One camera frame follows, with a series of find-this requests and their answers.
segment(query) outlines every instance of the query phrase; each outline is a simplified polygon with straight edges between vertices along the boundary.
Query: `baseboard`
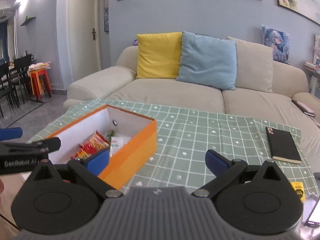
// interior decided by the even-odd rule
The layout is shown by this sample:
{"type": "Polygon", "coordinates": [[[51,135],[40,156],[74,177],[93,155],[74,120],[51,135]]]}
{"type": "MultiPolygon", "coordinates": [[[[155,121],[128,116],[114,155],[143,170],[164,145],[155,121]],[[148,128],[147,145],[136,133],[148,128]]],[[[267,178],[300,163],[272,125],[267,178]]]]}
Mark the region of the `baseboard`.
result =
{"type": "Polygon", "coordinates": [[[56,95],[67,95],[67,90],[64,89],[52,89],[52,93],[56,95]]]}

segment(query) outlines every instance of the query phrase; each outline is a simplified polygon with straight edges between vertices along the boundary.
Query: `white snack package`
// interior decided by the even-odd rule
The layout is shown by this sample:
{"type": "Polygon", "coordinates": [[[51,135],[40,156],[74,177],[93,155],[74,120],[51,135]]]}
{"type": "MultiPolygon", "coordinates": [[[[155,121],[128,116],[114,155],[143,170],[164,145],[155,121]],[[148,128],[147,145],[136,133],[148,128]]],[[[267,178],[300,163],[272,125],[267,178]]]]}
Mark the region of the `white snack package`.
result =
{"type": "Polygon", "coordinates": [[[125,144],[130,141],[131,137],[117,136],[111,137],[110,157],[116,154],[125,144]]]}

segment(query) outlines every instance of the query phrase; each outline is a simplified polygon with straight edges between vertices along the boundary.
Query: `wall shelf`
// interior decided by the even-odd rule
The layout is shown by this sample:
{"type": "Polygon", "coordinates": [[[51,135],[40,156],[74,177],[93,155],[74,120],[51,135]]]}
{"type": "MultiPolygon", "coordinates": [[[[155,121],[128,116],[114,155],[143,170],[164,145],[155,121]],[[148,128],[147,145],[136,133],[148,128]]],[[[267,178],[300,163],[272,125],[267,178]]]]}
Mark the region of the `wall shelf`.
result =
{"type": "Polygon", "coordinates": [[[36,19],[36,17],[31,17],[31,18],[28,18],[27,20],[24,21],[23,24],[21,24],[20,26],[26,26],[29,22],[31,22],[32,20],[36,19]]]}

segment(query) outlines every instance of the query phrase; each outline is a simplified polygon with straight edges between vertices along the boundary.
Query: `stool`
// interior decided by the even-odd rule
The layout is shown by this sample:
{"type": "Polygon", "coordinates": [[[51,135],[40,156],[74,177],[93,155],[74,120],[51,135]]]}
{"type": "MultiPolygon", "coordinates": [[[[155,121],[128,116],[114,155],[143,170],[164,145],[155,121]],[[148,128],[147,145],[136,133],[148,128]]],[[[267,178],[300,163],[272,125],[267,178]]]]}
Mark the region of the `stool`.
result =
{"type": "Polygon", "coordinates": [[[43,80],[45,90],[49,94],[49,97],[51,97],[50,81],[48,78],[47,70],[45,68],[30,71],[32,93],[36,96],[38,100],[40,99],[42,86],[39,78],[43,80]]]}

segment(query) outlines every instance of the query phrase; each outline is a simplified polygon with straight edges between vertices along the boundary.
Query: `phone screen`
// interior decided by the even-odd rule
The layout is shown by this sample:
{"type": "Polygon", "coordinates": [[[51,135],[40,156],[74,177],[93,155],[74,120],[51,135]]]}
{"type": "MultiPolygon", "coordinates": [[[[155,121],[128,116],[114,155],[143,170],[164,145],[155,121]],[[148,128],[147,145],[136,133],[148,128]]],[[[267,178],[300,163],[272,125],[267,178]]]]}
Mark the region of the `phone screen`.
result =
{"type": "Polygon", "coordinates": [[[320,227],[320,198],[318,199],[316,205],[311,211],[308,219],[305,222],[305,226],[308,227],[320,227]]]}

